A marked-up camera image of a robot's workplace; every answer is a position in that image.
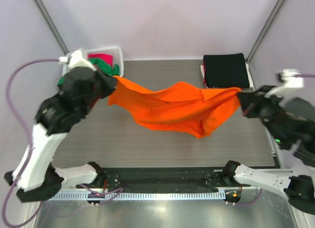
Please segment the white plastic basket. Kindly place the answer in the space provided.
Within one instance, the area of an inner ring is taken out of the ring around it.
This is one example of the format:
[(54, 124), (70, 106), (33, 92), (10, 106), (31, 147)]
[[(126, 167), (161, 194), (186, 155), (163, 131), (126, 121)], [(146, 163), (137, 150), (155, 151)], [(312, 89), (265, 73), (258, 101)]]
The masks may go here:
[(118, 64), (120, 69), (121, 69), (120, 77), (122, 77), (124, 75), (124, 60), (123, 60), (123, 53), (122, 53), (122, 50), (120, 47), (110, 46), (110, 47), (103, 47), (103, 48), (96, 48), (96, 49), (87, 49), (85, 51), (87, 52), (87, 54), (104, 53), (104, 54), (112, 55), (113, 56), (113, 64)]

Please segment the orange t shirt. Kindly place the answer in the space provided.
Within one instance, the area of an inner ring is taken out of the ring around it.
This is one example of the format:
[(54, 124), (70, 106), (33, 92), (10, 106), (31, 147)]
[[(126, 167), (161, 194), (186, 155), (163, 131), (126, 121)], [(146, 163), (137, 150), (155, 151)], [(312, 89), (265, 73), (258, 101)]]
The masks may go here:
[(210, 136), (239, 108), (240, 88), (201, 89), (186, 82), (151, 91), (130, 80), (117, 78), (109, 105), (127, 110), (135, 123), (150, 130), (184, 132)]

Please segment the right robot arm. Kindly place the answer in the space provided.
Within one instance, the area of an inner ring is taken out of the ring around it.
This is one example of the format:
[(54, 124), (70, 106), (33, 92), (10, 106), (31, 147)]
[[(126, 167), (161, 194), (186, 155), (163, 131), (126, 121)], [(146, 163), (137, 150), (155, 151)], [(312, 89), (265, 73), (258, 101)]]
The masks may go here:
[(266, 127), (281, 150), (293, 156), (310, 170), (309, 175), (284, 176), (253, 169), (236, 161), (228, 161), (221, 178), (225, 185), (250, 185), (285, 198), (304, 213), (315, 213), (315, 107), (294, 97), (281, 105), (284, 96), (272, 93), (275, 86), (261, 86), (254, 92), (239, 92), (237, 98), (246, 118), (257, 118)]

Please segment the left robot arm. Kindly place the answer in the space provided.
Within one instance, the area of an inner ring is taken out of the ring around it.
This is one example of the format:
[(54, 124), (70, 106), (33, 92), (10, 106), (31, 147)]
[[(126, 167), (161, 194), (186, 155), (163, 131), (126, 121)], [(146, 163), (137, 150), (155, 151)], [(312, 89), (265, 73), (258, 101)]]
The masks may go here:
[(12, 185), (17, 180), (16, 196), (22, 202), (49, 200), (61, 189), (77, 185), (100, 188), (106, 174), (95, 162), (79, 167), (56, 168), (52, 159), (56, 149), (71, 128), (85, 119), (99, 99), (116, 89), (117, 78), (92, 70), (75, 67), (63, 76), (59, 91), (44, 100), (35, 115), (31, 145), (14, 171), (4, 178)]

